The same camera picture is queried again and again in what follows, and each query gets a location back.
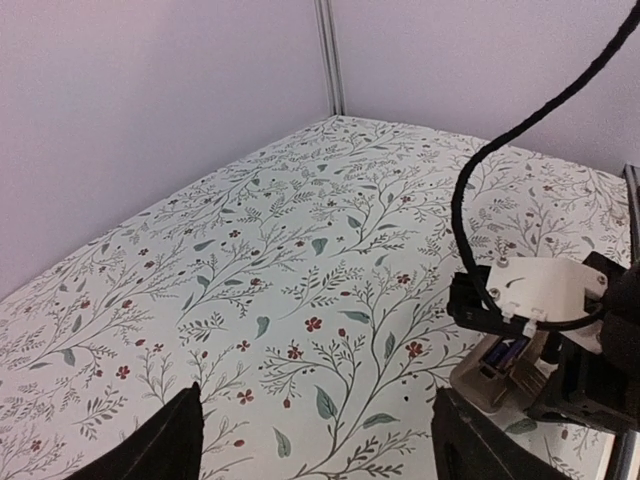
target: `white wall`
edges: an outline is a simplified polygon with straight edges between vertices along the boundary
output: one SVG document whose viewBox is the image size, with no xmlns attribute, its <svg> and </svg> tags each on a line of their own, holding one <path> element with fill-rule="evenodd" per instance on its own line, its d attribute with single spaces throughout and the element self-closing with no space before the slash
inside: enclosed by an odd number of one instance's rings
<svg viewBox="0 0 640 480">
<path fill-rule="evenodd" d="M 573 81 L 635 0 L 336 0 L 349 114 L 493 138 Z M 640 159 L 640 31 L 517 145 L 620 173 Z"/>
<path fill-rule="evenodd" d="M 0 298 L 328 114 L 311 0 L 0 0 Z"/>
</svg>

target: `white plastic part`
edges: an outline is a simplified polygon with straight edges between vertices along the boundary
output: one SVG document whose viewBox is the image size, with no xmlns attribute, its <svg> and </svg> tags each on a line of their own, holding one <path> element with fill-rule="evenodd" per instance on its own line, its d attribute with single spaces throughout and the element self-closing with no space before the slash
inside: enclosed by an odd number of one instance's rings
<svg viewBox="0 0 640 480">
<path fill-rule="evenodd" d="M 587 315 L 585 297 L 599 300 L 607 289 L 606 277 L 599 271 L 564 258 L 509 258 L 492 266 L 487 289 L 499 294 L 496 305 L 507 318 L 514 314 L 531 319 L 525 335 L 535 333 L 537 322 L 566 322 Z M 562 332 L 592 353 L 602 353 L 597 334 L 602 328 L 598 321 L 587 327 Z"/>
</svg>

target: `metal frame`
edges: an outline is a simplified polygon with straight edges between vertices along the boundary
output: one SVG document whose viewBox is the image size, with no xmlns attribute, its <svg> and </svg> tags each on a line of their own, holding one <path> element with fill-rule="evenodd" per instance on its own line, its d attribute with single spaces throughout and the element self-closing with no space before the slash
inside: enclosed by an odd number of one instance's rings
<svg viewBox="0 0 640 480">
<path fill-rule="evenodd" d="M 640 167 L 626 165 L 624 179 L 629 190 L 629 213 L 631 214 L 631 258 L 640 260 Z"/>
<path fill-rule="evenodd" d="M 640 260 L 640 168 L 624 167 L 624 179 L 629 191 L 631 217 L 631 260 Z M 616 436 L 605 480 L 637 480 L 640 473 L 640 434 L 629 431 Z"/>
<path fill-rule="evenodd" d="M 336 42 L 335 26 L 331 0 L 315 0 L 316 18 L 320 33 L 322 60 L 327 77 L 327 93 L 329 96 L 329 110 L 331 115 L 345 115 L 344 91 L 338 59 L 338 44 Z"/>
</svg>

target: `leaf pattern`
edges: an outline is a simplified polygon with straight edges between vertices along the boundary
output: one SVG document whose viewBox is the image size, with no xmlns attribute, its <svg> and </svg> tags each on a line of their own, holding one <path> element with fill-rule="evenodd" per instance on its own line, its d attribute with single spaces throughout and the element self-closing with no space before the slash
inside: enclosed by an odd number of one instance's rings
<svg viewBox="0 0 640 480">
<path fill-rule="evenodd" d="M 431 402 L 478 340 L 445 312 L 461 268 L 450 197 L 484 144 L 333 117 L 6 298 L 0 479 L 69 476 L 193 381 L 202 480 L 435 477 Z M 518 148 L 482 167 L 465 203 L 480 263 L 594 249 L 628 262 L 621 179 Z M 595 478 L 611 441 L 507 409 L 492 419 L 572 478 Z"/>
</svg>

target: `black cable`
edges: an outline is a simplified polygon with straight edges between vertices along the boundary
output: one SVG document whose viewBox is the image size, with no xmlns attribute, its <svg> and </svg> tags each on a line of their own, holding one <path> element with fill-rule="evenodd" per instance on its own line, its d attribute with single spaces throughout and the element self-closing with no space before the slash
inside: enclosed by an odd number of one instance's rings
<svg viewBox="0 0 640 480">
<path fill-rule="evenodd" d="M 464 201 L 464 192 L 467 182 L 471 178 L 473 170 L 490 154 L 504 147 L 507 143 L 518 138 L 524 132 L 533 127 L 536 123 L 540 122 L 543 118 L 549 115 L 556 108 L 561 106 L 576 93 L 582 90 L 590 81 L 595 77 L 606 65 L 609 60 L 620 50 L 622 45 L 627 41 L 629 36 L 634 32 L 636 27 L 640 23 L 640 0 L 637 0 L 635 6 L 631 9 L 629 16 L 622 23 L 618 29 L 618 33 L 611 39 L 602 53 L 593 61 L 589 68 L 587 68 L 582 75 L 580 75 L 571 85 L 565 88 L 560 95 L 554 99 L 548 101 L 540 110 L 533 113 L 529 118 L 523 121 L 520 125 L 512 128 L 508 132 L 500 135 L 498 138 L 492 140 L 485 146 L 483 146 L 471 159 L 465 164 L 460 171 L 458 180 L 456 182 L 455 189 L 453 191 L 453 197 L 451 199 L 451 227 L 453 230 L 453 236 L 460 252 L 460 258 L 462 264 L 469 273 L 469 277 L 473 282 L 475 289 L 480 295 L 480 298 L 490 311 L 494 313 L 502 314 L 500 308 L 496 305 L 491 295 L 486 289 L 486 286 L 478 272 L 478 265 L 473 257 L 473 251 L 469 245 L 469 240 L 464 231 L 464 225 L 462 221 L 462 202 Z M 542 330 L 558 330 L 564 328 L 565 330 L 572 330 L 575 328 L 582 328 L 584 322 L 593 323 L 597 318 L 595 314 L 587 315 L 583 318 L 566 322 L 539 322 L 538 326 Z"/>
</svg>

